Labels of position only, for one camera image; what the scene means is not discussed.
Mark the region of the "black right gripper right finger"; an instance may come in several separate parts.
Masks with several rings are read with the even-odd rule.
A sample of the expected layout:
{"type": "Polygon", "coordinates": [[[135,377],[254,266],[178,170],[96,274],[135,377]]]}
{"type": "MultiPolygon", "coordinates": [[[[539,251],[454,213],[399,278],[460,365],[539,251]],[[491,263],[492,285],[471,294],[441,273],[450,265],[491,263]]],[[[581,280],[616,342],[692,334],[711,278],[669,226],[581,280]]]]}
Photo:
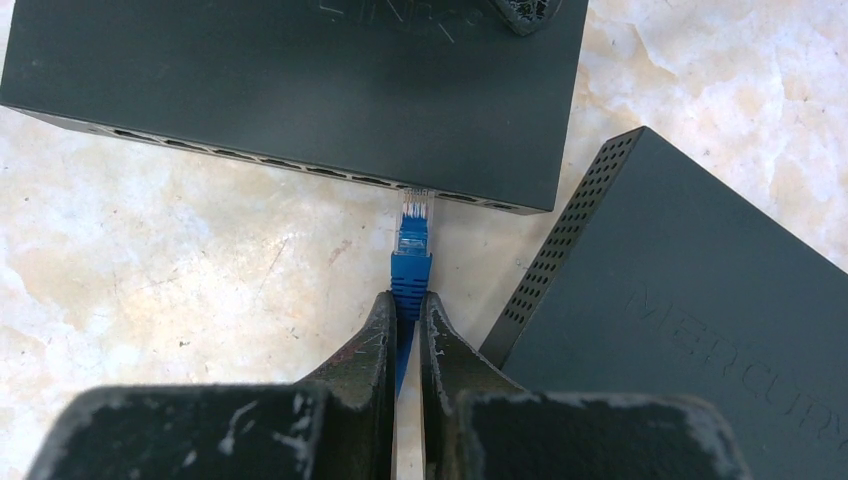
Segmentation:
{"type": "Polygon", "coordinates": [[[429,479],[746,479],[729,424],[691,396],[534,392],[486,360],[428,293],[420,317],[429,479]]]}

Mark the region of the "black network switch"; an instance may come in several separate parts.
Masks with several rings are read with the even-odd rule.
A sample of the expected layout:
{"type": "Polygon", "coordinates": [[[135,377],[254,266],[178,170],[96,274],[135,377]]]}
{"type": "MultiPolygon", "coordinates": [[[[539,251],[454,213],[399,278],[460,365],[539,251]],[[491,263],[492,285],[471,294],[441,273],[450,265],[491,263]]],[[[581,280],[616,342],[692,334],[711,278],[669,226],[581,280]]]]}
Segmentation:
{"type": "Polygon", "coordinates": [[[5,107],[69,130],[514,214],[555,203],[588,5],[18,1],[5,107]]]}

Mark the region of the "black mat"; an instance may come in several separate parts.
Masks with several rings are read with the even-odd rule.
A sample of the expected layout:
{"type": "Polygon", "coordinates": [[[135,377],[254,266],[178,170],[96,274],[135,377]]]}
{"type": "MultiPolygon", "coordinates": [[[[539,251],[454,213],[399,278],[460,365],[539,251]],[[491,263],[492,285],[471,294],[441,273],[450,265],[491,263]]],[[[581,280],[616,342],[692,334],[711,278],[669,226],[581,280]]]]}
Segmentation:
{"type": "Polygon", "coordinates": [[[607,140],[481,346],[544,391],[687,394],[758,479],[847,475],[847,276],[648,127],[607,140]]]}

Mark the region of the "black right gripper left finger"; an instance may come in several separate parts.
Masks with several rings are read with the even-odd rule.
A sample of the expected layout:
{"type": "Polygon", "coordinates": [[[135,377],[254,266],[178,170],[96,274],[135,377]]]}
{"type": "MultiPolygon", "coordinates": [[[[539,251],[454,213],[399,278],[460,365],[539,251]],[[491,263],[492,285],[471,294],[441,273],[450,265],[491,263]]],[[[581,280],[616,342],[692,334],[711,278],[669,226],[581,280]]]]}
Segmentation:
{"type": "Polygon", "coordinates": [[[32,479],[391,479],[396,312],[291,383],[108,386],[78,395],[32,479]]]}

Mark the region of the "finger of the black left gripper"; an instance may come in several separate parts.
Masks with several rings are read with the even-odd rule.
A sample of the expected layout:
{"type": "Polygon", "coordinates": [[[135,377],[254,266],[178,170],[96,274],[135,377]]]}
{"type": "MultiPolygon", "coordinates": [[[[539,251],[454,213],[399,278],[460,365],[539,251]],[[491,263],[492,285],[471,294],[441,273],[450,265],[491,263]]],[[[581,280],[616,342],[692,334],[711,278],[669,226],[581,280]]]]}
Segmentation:
{"type": "Polygon", "coordinates": [[[501,20],[519,36],[545,28],[557,15],[562,0],[489,0],[501,20]]]}

